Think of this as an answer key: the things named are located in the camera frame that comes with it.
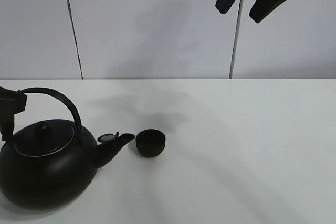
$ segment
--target kettle lid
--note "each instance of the kettle lid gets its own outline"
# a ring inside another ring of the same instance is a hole
[[[66,147],[75,131],[66,120],[47,120],[29,125],[14,134],[14,147],[24,156],[46,156]]]

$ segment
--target kettle spout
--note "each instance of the kettle spout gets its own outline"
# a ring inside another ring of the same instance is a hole
[[[119,151],[130,141],[135,138],[133,134],[122,134],[119,136],[107,134],[98,138],[98,142],[102,142],[95,149],[94,165],[97,168],[103,167],[110,162]]]

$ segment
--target black kettle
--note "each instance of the black kettle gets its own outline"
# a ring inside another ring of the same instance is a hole
[[[13,135],[14,115],[25,110],[25,93],[50,95],[61,101],[74,121],[47,120]],[[75,105],[47,88],[11,91],[0,87],[0,130],[5,141],[0,151],[0,189],[13,203],[29,209],[57,208],[79,196],[97,169],[111,161],[132,134],[98,138],[81,124]]]

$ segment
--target kettle handle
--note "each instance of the kettle handle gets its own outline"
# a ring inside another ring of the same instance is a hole
[[[82,135],[83,135],[83,126],[82,122],[78,113],[78,110],[76,106],[74,105],[73,102],[69,98],[67,98],[64,94],[54,90],[54,89],[49,89],[49,88],[28,88],[24,90],[19,90],[18,93],[21,94],[27,94],[27,93],[37,93],[37,94],[46,94],[51,97],[56,98],[60,102],[62,102],[68,110],[71,112],[73,116],[73,120],[75,122],[75,127],[76,127],[76,133],[75,136],[78,141],[80,141]]]

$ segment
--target black lid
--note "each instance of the black lid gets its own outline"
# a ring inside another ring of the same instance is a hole
[[[67,121],[41,121],[17,132],[14,145],[22,155],[45,156],[65,147],[74,134],[74,129]]]
[[[163,152],[166,137],[158,130],[145,130],[140,132],[135,139],[137,149],[145,157],[155,157]]]

